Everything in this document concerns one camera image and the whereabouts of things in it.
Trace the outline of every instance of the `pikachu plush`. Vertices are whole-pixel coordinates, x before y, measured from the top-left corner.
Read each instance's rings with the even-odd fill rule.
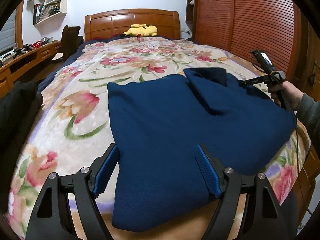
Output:
[[[123,36],[132,35],[137,37],[149,37],[149,36],[156,36],[158,29],[153,26],[146,24],[132,24],[131,28],[127,31],[122,33]]]

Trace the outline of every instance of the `window blind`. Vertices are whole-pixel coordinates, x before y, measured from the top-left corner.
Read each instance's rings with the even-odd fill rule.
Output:
[[[16,19],[16,9],[11,14],[7,22],[0,31],[0,54],[10,48],[16,47],[14,23]]]

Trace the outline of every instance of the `gray sleeve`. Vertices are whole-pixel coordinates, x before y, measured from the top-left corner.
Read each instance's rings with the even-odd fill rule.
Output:
[[[320,101],[315,102],[310,96],[303,94],[297,118],[307,128],[312,145],[320,157]]]

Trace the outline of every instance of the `wooden headboard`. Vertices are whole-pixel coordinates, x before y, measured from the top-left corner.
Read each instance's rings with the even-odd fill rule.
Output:
[[[87,15],[84,20],[84,39],[109,38],[126,32],[132,24],[154,25],[158,35],[180,38],[179,14],[156,9],[125,9]]]

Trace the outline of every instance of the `silver bolt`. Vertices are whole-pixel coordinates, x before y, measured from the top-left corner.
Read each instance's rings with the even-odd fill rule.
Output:
[[[224,171],[228,174],[232,174],[233,173],[233,168],[225,168]]]
[[[49,179],[54,179],[57,176],[57,173],[53,172],[49,174]]]
[[[266,176],[265,176],[264,173],[259,173],[259,174],[258,174],[258,178],[259,178],[259,179],[265,179]]]
[[[88,173],[89,172],[89,168],[88,167],[83,167],[82,169],[81,169],[81,173],[83,173],[83,174],[86,174],[86,173]]]

